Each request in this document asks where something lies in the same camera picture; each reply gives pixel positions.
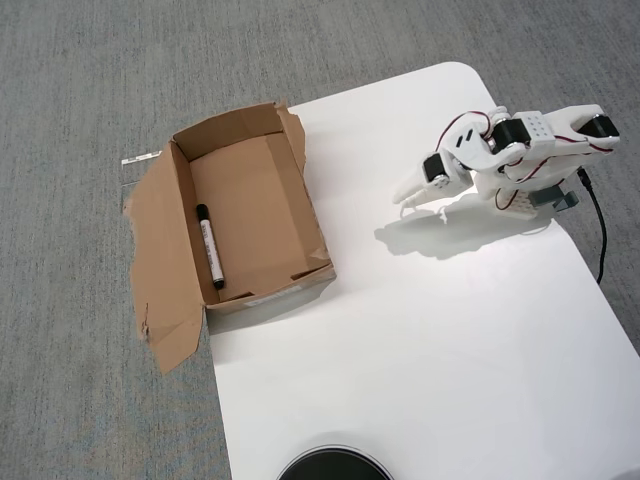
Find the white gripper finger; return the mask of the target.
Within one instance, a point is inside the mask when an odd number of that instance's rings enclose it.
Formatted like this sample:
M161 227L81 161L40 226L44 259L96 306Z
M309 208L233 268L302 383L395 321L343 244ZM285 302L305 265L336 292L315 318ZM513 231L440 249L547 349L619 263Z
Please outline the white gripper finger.
M419 206L449 197L450 195L446 187L437 188L436 186L430 186L402 200L401 205Z
M406 199L421 191L425 186L425 176L422 169L414 169L396 188L393 195L394 203L402 203Z

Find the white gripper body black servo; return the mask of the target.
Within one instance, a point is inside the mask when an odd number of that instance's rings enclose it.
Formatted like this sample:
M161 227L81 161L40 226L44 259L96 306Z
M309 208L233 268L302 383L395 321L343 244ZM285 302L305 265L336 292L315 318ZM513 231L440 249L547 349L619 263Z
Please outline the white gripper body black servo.
M429 194L461 194L473 186L468 170L449 152L433 152L422 163Z

